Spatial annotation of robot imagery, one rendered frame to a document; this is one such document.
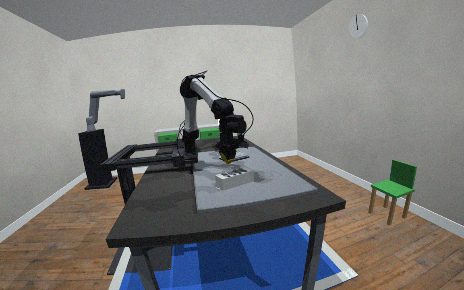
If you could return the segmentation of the white operator panel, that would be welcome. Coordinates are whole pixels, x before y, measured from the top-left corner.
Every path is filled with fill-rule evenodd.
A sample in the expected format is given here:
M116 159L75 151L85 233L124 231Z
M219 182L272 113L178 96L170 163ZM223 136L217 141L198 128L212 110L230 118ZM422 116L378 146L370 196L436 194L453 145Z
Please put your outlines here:
M254 181L254 171L246 167L215 175L216 189L232 189Z

